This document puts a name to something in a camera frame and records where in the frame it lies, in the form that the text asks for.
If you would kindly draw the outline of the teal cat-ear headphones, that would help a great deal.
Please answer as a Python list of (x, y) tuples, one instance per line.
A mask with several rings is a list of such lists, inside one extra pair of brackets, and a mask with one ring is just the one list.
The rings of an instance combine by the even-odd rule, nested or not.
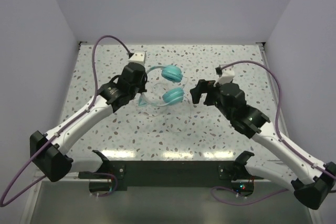
[(182, 80), (188, 78), (183, 76), (182, 70), (175, 65), (151, 66), (146, 70), (147, 78), (149, 78), (150, 72), (159, 70), (161, 75), (154, 78), (156, 83), (150, 87), (149, 97), (145, 92), (140, 94), (137, 104), (139, 108), (147, 105), (161, 108), (176, 105), (184, 100), (185, 92)]

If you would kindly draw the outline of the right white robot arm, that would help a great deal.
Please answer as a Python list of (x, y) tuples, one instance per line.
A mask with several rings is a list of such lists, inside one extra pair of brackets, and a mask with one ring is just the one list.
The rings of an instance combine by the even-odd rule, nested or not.
[(201, 79), (190, 90), (192, 102), (215, 106), (238, 133), (271, 151), (283, 167), (277, 168), (249, 151), (233, 163), (233, 174), (262, 177), (293, 192), (304, 206), (317, 210), (335, 185), (335, 163), (324, 163), (301, 149), (285, 135), (278, 134), (274, 123), (257, 108), (247, 104), (245, 93), (233, 82), (218, 83)]

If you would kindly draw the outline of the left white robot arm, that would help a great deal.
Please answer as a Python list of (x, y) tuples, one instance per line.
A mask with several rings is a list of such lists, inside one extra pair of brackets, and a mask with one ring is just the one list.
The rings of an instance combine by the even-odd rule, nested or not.
[(117, 82), (110, 80), (103, 84), (69, 119), (44, 134), (36, 131), (30, 136), (32, 161), (51, 182), (72, 172), (91, 172), (97, 178), (108, 174), (109, 165), (103, 162), (102, 155), (74, 162), (67, 153), (93, 126), (127, 105), (138, 93), (146, 91), (148, 78), (143, 64), (128, 63), (114, 79)]

